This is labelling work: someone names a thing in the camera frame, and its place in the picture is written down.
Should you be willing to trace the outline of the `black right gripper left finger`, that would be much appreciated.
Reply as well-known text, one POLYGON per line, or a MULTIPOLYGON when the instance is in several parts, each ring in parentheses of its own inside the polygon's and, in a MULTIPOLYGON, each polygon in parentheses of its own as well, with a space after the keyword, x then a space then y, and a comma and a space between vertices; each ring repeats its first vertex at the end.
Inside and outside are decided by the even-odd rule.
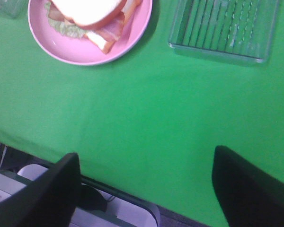
POLYGON ((0 227, 67 227, 80 188, 79 156, 68 153, 25 188, 0 202, 0 227))

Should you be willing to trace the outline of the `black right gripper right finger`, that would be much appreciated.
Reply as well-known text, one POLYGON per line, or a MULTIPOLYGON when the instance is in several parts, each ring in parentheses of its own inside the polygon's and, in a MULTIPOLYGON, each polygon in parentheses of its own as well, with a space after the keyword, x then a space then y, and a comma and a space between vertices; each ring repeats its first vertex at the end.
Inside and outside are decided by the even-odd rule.
POLYGON ((284 227, 284 183, 226 146, 215 148, 212 183, 230 227, 284 227))

